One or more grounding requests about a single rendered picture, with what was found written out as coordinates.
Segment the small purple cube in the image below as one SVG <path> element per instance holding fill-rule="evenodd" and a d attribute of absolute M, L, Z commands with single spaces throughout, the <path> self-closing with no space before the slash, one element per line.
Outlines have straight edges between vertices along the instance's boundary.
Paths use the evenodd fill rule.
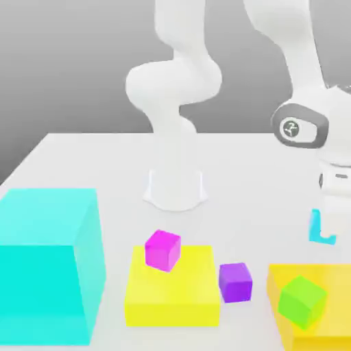
<path fill-rule="evenodd" d="M 222 264 L 219 288 L 225 303 L 250 301 L 253 280 L 245 263 Z"/>

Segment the large yellow box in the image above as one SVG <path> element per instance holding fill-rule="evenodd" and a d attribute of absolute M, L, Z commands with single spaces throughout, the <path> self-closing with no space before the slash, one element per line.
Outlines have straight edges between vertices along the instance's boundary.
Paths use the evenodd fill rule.
<path fill-rule="evenodd" d="M 129 327 L 215 327 L 221 297 L 213 248 L 185 245 L 170 272 L 145 264 L 145 250 L 133 247 L 124 299 Z"/>

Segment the small magenta cube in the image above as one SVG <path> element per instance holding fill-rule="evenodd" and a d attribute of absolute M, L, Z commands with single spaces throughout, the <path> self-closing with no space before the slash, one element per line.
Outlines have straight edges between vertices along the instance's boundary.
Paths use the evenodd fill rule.
<path fill-rule="evenodd" d="M 181 236 L 157 230 L 145 242 L 145 264 L 170 272 L 181 256 Z"/>

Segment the small green cube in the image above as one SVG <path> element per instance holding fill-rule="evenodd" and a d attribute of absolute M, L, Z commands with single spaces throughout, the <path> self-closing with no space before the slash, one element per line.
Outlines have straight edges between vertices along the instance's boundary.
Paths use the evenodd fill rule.
<path fill-rule="evenodd" d="M 304 276 L 297 276 L 282 288 L 278 312 L 306 330 L 322 316 L 327 297 L 327 290 Z"/>

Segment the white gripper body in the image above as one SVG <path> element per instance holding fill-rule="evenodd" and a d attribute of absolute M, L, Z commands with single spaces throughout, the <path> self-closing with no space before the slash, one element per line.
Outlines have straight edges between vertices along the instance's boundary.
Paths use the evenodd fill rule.
<path fill-rule="evenodd" d="M 338 171 L 323 171 L 319 186 L 325 195 L 351 197 L 351 174 Z"/>

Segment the large orange box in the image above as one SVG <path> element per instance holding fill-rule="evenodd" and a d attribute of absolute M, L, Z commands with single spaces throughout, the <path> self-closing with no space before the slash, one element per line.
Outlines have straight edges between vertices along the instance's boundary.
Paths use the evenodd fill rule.
<path fill-rule="evenodd" d="M 306 330 L 278 312 L 282 288 L 297 276 L 328 292 L 322 316 Z M 351 264 L 271 264 L 267 294 L 285 351 L 351 351 Z"/>

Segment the large cyan box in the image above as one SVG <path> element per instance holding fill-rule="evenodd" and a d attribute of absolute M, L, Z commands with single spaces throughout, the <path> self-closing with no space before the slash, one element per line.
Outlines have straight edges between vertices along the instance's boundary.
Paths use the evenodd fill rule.
<path fill-rule="evenodd" d="M 0 199 L 0 346 L 87 346 L 105 281 L 94 189 Z"/>

